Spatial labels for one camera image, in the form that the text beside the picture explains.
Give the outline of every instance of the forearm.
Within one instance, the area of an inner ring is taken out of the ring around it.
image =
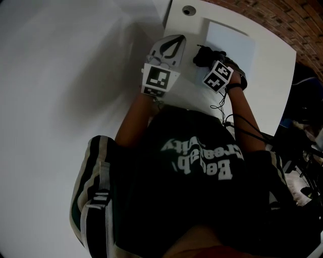
[[[136,147],[148,126],[153,98],[139,93],[132,103],[116,136],[116,143],[123,147]]]
[[[259,129],[242,89],[240,87],[232,88],[228,91],[228,95],[232,105],[232,113],[244,117],[254,127]],[[262,135],[257,130],[238,116],[234,116],[234,126],[262,138]],[[235,129],[235,136],[241,151],[244,153],[265,150],[263,141],[247,135],[238,129]]]

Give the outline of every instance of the desk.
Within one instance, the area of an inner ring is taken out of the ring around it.
[[[196,14],[187,16],[184,6],[193,6]],[[180,78],[166,95],[166,104],[221,118],[220,112],[210,108],[222,96],[202,85],[195,85],[197,67],[193,63],[199,47],[204,44],[209,21],[241,31],[255,40],[256,49],[251,67],[246,98],[262,132],[274,135],[289,96],[296,51],[275,34],[256,22],[220,6],[197,0],[173,0],[164,36],[184,34],[187,42]],[[229,98],[224,105],[226,116],[232,113]]]

